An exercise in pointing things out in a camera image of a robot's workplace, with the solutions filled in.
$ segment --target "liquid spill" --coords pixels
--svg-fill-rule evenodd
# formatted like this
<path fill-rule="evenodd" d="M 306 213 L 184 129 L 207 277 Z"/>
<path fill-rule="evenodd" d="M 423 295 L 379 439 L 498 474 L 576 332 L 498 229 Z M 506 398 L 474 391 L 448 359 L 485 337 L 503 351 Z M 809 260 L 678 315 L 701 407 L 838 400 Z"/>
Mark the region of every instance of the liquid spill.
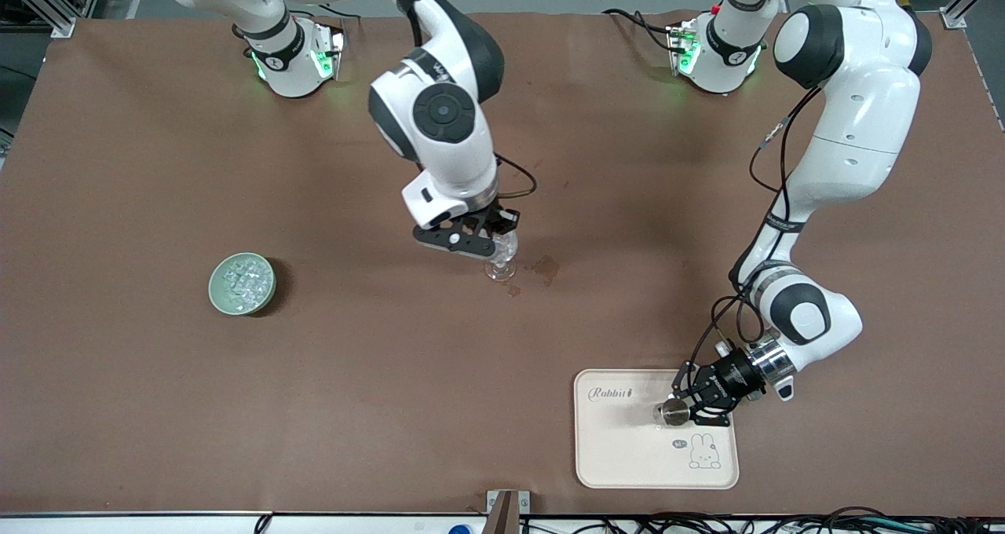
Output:
<path fill-rule="evenodd" d="M 531 266 L 534 273 L 545 278 L 545 287 L 551 287 L 552 283 L 555 282 L 555 278 L 559 275 L 559 268 L 561 265 L 551 255 L 545 255 Z"/>

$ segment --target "light green bowl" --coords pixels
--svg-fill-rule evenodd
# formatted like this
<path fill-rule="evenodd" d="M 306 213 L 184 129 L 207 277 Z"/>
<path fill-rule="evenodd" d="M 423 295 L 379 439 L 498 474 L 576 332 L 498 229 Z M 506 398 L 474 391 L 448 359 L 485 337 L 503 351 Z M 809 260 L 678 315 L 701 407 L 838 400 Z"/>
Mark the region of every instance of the light green bowl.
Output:
<path fill-rule="evenodd" d="M 248 300 L 239 295 L 240 282 L 246 278 L 261 279 L 263 293 L 252 293 Z M 275 295 L 275 272 L 265 257 L 257 253 L 244 251 L 230 255 L 222 263 L 216 265 L 209 277 L 209 302 L 216 310 L 230 316 L 244 316 L 256 313 L 264 308 Z"/>

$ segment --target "brown table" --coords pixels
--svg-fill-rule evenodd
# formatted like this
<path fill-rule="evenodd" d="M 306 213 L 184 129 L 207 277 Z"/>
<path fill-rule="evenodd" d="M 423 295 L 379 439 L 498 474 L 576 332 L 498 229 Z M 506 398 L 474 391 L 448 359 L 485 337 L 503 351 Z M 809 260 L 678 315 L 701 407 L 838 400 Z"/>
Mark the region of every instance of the brown table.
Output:
<path fill-rule="evenodd" d="M 591 491 L 573 378 L 689 353 L 771 200 L 747 159 L 801 91 L 768 61 L 698 93 L 607 16 L 478 20 L 508 55 L 496 148 L 541 181 L 510 287 L 410 240 L 415 169 L 366 113 L 402 20 L 352 23 L 345 82 L 299 101 L 222 20 L 84 20 L 52 44 L 0 175 L 0 508 L 462 511 L 522 488 L 542 512 L 1002 514 L 1005 145 L 962 32 L 927 18 L 896 168 L 797 247 L 861 337 L 794 401 L 736 413 L 736 488 Z M 241 250 L 279 265 L 267 316 L 206 299 Z"/>

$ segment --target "robotic arm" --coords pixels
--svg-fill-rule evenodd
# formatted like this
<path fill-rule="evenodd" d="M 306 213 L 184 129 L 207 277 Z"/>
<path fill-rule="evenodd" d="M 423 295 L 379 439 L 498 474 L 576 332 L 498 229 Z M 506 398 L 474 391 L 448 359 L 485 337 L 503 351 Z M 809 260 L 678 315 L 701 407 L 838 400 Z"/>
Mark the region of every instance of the robotic arm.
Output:
<path fill-rule="evenodd" d="M 259 75 L 283 97 L 315 92 L 334 76 L 339 34 L 290 16 L 283 0 L 176 0 L 233 19 L 249 43 Z M 323 4 L 340 0 L 292 0 Z M 496 199 L 496 158 L 479 104 L 502 81 L 498 44 L 446 0 L 389 0 L 408 16 L 416 44 L 400 64 L 371 84 L 369 108 L 398 155 L 419 176 L 402 191 L 428 246 L 505 264 L 516 253 L 520 214 Z"/>
<path fill-rule="evenodd" d="M 730 273 L 738 297 L 757 309 L 767 331 L 741 348 L 720 342 L 723 357 L 711 365 L 685 362 L 670 398 L 656 408 L 665 423 L 728 425 L 740 399 L 759 397 L 766 385 L 789 400 L 794 373 L 862 330 L 851 302 L 807 277 L 791 250 L 816 209 L 864 198 L 885 181 L 914 120 L 931 38 L 895 0 L 809 1 L 841 7 L 811 4 L 789 16 L 775 61 L 803 87 L 821 87 L 826 107 L 805 155 Z"/>

